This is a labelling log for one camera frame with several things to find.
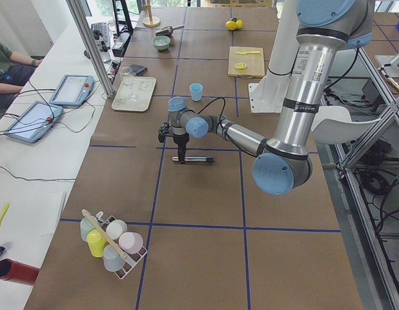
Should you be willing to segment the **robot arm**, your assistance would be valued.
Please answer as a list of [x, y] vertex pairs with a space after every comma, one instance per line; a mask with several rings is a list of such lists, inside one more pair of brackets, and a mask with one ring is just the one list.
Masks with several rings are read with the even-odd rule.
[[305, 144], [334, 57], [339, 50], [370, 42], [373, 15], [374, 1], [297, 2], [299, 49], [272, 138], [233, 123], [222, 114], [198, 114], [187, 107], [184, 98], [173, 97], [168, 102], [169, 122], [158, 130], [159, 141], [170, 136], [178, 145], [179, 162], [184, 163], [189, 138], [212, 132], [255, 157], [252, 177], [264, 192], [281, 195], [299, 187], [312, 173]]

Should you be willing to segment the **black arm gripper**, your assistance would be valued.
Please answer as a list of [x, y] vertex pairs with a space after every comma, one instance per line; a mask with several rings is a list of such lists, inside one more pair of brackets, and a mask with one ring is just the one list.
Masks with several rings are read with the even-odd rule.
[[189, 142], [189, 134], [174, 134], [173, 141], [178, 146], [178, 163], [185, 164], [185, 154], [187, 143]]

